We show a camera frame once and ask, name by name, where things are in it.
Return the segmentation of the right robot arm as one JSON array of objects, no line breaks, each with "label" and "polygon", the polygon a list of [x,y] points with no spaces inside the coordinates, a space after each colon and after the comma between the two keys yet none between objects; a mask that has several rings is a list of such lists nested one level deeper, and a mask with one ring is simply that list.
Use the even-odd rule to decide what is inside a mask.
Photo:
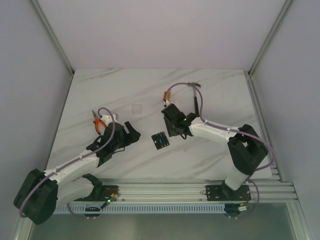
[{"label": "right robot arm", "polygon": [[170,137],[199,137],[227,144],[233,167],[221,185],[207,190],[207,197],[212,201],[243,201],[243,195],[249,191],[245,181],[269,153],[254,128],[248,124],[240,128],[228,127],[207,121],[199,113],[185,115],[174,103],[167,105],[161,113]]}]

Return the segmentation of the clear plastic fuse box cover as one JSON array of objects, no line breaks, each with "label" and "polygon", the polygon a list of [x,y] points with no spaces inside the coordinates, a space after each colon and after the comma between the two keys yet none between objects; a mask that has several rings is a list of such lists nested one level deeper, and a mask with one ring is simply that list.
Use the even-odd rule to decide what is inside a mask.
[{"label": "clear plastic fuse box cover", "polygon": [[141,104],[133,104],[131,106],[131,113],[133,115],[141,115],[142,114],[142,105]]}]

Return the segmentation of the black fuse box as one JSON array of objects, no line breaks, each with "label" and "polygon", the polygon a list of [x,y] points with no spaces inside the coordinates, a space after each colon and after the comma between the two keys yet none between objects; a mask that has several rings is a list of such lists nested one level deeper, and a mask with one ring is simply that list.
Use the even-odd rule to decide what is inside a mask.
[{"label": "black fuse box", "polygon": [[168,147],[170,145],[168,138],[163,131],[152,135],[151,139],[157,150]]}]

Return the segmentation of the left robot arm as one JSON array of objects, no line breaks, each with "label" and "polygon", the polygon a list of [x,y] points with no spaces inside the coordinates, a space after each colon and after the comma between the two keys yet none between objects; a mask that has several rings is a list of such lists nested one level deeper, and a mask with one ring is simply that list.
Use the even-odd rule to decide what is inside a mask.
[{"label": "left robot arm", "polygon": [[102,182],[93,172],[110,160],[116,152],[136,143],[141,134],[127,121],[111,122],[104,133],[76,158],[41,171],[30,171],[20,187],[13,205],[21,217],[39,225],[48,220],[62,205],[77,200],[101,202]]}]

